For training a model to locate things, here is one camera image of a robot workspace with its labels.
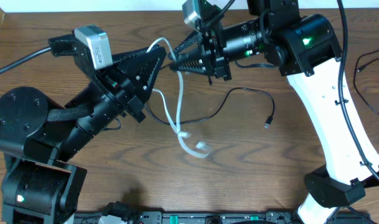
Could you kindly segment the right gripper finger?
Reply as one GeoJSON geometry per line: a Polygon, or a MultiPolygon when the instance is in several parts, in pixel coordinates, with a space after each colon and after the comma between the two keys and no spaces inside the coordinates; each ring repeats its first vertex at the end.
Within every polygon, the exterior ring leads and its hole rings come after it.
{"type": "Polygon", "coordinates": [[[173,53],[168,54],[169,60],[174,60],[173,56],[178,61],[190,60],[190,59],[202,59],[205,56],[203,48],[203,35],[197,31],[191,32],[176,48],[173,49],[173,53]],[[197,44],[197,47],[188,52],[183,53],[185,49],[197,44]]]}
{"type": "Polygon", "coordinates": [[[175,72],[190,72],[201,75],[213,75],[212,65],[207,58],[178,58],[175,62],[169,65],[169,68],[175,72]]]}

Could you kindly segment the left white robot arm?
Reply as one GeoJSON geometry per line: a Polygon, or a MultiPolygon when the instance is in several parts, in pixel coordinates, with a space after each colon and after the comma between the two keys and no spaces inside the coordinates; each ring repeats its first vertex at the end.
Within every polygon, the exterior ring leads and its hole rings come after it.
{"type": "Polygon", "coordinates": [[[119,117],[144,119],[166,50],[155,45],[116,54],[105,68],[94,67],[90,49],[82,44],[54,54],[73,57],[89,84],[63,106],[28,86],[0,98],[6,223],[66,223],[74,216],[87,170],[69,160],[119,117]]]}

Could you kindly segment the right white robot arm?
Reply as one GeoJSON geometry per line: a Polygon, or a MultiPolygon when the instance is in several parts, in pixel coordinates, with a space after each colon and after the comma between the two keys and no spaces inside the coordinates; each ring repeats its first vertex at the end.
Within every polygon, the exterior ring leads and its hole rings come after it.
{"type": "Polygon", "coordinates": [[[252,20],[223,27],[225,9],[186,0],[192,33],[171,54],[171,69],[230,80],[230,62],[263,54],[299,95],[324,151],[325,164],[304,178],[308,195],[297,221],[326,223],[379,186],[379,154],[345,80],[347,43],[324,16],[301,16],[296,0],[249,1],[248,9],[252,20]]]}

